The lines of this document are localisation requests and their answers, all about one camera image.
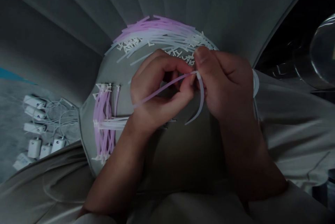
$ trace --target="finger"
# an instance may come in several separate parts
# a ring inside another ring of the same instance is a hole
[[[170,81],[176,79],[177,77],[179,77],[179,72],[177,70],[175,70],[175,71],[172,72]],[[180,87],[179,82],[175,82],[174,85],[177,88],[177,90],[179,90],[179,87]]]
[[[176,116],[194,97],[193,82],[195,75],[186,77],[177,92],[168,103],[162,106],[162,113],[170,117]]]
[[[224,82],[227,77],[215,57],[207,47],[200,46],[194,52],[195,64],[202,77],[204,84],[209,91],[215,91],[220,82]]]
[[[158,56],[147,65],[140,75],[136,78],[133,77],[132,85],[134,83],[141,84],[145,93],[152,93],[159,89],[166,72],[189,73],[192,70],[193,68],[180,58],[169,55]]]
[[[168,54],[162,49],[155,50],[149,57],[147,57],[143,61],[143,63],[140,65],[139,69],[134,74],[134,77],[139,76],[142,73],[142,71],[148,66],[148,64],[151,63],[151,61],[153,61],[156,57],[161,56],[161,55],[164,56],[164,55],[168,55]]]
[[[151,76],[151,79],[157,78],[162,81],[166,72],[174,71],[184,74],[193,71],[193,68],[180,58],[161,55],[148,63],[141,76]]]
[[[240,83],[246,78],[250,78],[252,74],[252,68],[248,60],[227,52],[212,52],[216,56],[221,68],[223,69],[223,72],[230,81],[234,83]]]

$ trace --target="white plastic device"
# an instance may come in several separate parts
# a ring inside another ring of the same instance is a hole
[[[45,101],[31,95],[25,95],[23,102],[37,109],[42,109],[46,105]]]
[[[54,139],[51,153],[62,149],[65,146],[65,139]]]
[[[42,140],[35,139],[29,140],[28,146],[28,157],[29,158],[37,158],[39,156],[39,152],[41,150]]]
[[[24,123],[23,129],[26,132],[36,133],[36,134],[42,134],[46,130],[45,125],[40,124],[33,124],[33,123]]]
[[[44,158],[44,157],[48,156],[51,153],[51,148],[52,148],[52,146],[50,146],[50,145],[43,145],[41,147],[41,154],[40,154],[39,158],[41,159],[41,158]]]
[[[28,114],[29,116],[33,117],[36,120],[43,120],[46,118],[45,112],[28,105],[24,111],[24,113]]]
[[[29,158],[26,152],[22,152],[18,155],[15,163],[13,164],[13,167],[18,171],[33,162],[35,162],[34,159]]]

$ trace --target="gray carpet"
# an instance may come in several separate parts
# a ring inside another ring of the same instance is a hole
[[[18,154],[28,149],[30,139],[38,136],[23,130],[24,123],[31,121],[31,117],[24,113],[22,107],[24,96],[34,94],[49,100],[61,98],[47,89],[20,81],[0,79],[0,87],[0,183],[2,183],[16,172],[12,165]],[[63,130],[71,140],[79,137],[78,125],[68,126]],[[53,129],[49,127],[47,131],[52,132]],[[52,143],[53,138],[51,133],[44,134],[43,144]]]

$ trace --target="wrist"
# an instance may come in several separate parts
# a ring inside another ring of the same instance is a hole
[[[131,139],[136,139],[139,142],[148,141],[151,135],[155,132],[153,129],[143,127],[140,119],[137,119],[135,114],[130,115],[124,131],[127,132]]]

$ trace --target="thigh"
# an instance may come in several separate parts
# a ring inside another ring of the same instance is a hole
[[[93,178],[81,143],[17,172],[0,186],[3,223],[72,223]]]
[[[271,157],[306,191],[324,183],[335,167],[335,105],[258,75],[258,116]]]

